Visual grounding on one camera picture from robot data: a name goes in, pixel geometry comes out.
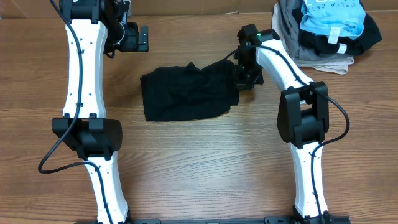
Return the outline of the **black t-shirt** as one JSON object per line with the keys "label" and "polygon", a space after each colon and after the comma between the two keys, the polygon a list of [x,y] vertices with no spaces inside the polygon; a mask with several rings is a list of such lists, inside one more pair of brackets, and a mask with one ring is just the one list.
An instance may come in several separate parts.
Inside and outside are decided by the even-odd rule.
{"label": "black t-shirt", "polygon": [[221,116],[239,103],[235,64],[220,60],[205,68],[159,67],[140,78],[147,121],[191,121]]}

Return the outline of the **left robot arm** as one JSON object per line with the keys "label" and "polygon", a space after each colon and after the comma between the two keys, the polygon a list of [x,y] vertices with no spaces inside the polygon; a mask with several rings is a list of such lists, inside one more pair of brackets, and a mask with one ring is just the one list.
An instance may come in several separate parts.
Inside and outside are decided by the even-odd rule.
{"label": "left robot arm", "polygon": [[129,22],[130,0],[60,1],[53,5],[68,38],[68,89],[61,118],[52,120],[56,145],[64,143],[85,166],[97,204],[95,223],[131,223],[118,171],[120,121],[109,119],[103,97],[103,58],[147,52],[148,28]]}

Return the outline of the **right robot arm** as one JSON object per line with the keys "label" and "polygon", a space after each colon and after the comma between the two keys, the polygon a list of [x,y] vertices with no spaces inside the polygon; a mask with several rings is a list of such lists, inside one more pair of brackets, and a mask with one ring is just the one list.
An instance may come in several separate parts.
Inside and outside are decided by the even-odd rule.
{"label": "right robot arm", "polygon": [[329,128],[328,88],[301,72],[275,30],[258,31],[254,24],[237,34],[239,46],[234,84],[251,90],[264,83],[265,70],[280,90],[277,128],[289,145],[295,172],[292,223],[333,223],[323,194],[322,142]]}

